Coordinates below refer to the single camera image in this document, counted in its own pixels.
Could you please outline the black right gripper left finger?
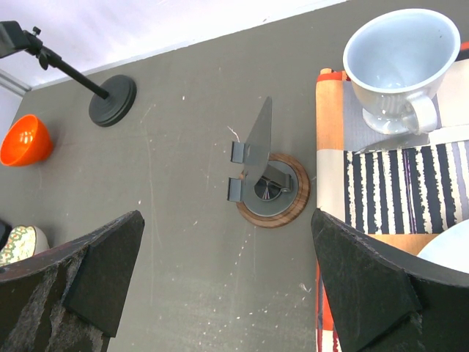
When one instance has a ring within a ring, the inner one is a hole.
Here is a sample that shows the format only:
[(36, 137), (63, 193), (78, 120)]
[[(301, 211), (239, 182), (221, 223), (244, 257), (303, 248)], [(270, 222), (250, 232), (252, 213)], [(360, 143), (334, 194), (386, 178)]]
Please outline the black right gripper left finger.
[(107, 351), (145, 221), (133, 210), (87, 235), (1, 267), (2, 351)]

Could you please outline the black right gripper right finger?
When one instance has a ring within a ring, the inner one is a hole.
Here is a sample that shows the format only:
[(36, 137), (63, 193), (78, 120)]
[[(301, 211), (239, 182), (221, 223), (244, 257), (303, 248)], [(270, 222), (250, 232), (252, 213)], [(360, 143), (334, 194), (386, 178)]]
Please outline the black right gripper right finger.
[(343, 351), (467, 351), (468, 275), (316, 209), (314, 248)]

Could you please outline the grey metal phone stand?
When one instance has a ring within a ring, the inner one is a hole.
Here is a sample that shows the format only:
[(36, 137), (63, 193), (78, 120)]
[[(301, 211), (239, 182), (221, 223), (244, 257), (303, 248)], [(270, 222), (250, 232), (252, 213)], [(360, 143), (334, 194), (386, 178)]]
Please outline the grey metal phone stand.
[(305, 209), (311, 183), (306, 169), (291, 155), (271, 151), (273, 101), (266, 97), (245, 142), (232, 142), (230, 161), (241, 164), (238, 178), (229, 178), (227, 200), (255, 226), (283, 227)]

